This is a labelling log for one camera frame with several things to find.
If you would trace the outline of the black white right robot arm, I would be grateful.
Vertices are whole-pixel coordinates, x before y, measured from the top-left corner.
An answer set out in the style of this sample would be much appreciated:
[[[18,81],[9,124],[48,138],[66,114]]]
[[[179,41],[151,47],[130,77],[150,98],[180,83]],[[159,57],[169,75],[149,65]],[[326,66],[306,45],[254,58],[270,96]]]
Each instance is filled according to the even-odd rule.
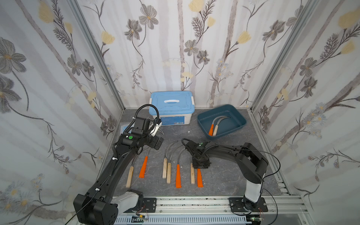
[[[223,145],[213,142],[196,143],[190,139],[181,140],[185,150],[190,153],[193,160],[193,168],[207,169],[210,167],[210,158],[220,158],[237,164],[243,177],[246,179],[246,190],[241,201],[241,206],[248,214],[258,208],[262,195],[263,180],[266,175],[269,162],[263,153],[275,159],[271,153],[260,151],[249,142],[243,145]]]

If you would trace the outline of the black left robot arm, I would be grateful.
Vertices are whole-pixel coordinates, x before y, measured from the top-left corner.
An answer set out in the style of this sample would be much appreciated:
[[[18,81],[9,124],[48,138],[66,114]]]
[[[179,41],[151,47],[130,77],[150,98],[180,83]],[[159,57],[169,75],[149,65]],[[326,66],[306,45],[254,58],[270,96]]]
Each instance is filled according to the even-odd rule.
[[[86,194],[78,194],[73,202],[75,217],[85,225],[113,225],[119,214],[112,203],[115,189],[132,160],[144,146],[159,150],[164,139],[156,135],[161,127],[158,109],[152,104],[139,107],[131,123],[112,144],[112,159]]]

